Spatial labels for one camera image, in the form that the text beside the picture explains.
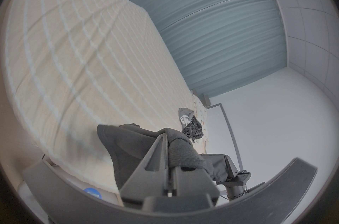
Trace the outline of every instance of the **bed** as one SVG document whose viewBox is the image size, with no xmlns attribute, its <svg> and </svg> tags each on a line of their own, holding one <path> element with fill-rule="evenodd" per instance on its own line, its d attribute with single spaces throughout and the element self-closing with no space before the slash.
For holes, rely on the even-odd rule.
<svg viewBox="0 0 339 224">
<path fill-rule="evenodd" d="M 128 0 L 11 0 L 1 62 L 14 113 L 42 151 L 83 182 L 118 193 L 98 124 L 181 130 L 206 109 L 188 89 L 147 12 Z"/>
</svg>

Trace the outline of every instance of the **blue circular sticker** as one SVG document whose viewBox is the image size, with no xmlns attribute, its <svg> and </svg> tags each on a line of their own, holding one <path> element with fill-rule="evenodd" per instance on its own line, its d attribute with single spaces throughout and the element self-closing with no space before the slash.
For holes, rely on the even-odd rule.
<svg viewBox="0 0 339 224">
<path fill-rule="evenodd" d="M 97 189 L 94 188 L 86 188 L 84 191 L 88 194 L 91 194 L 92 196 L 95 196 L 98 199 L 101 199 L 101 194 Z"/>
</svg>

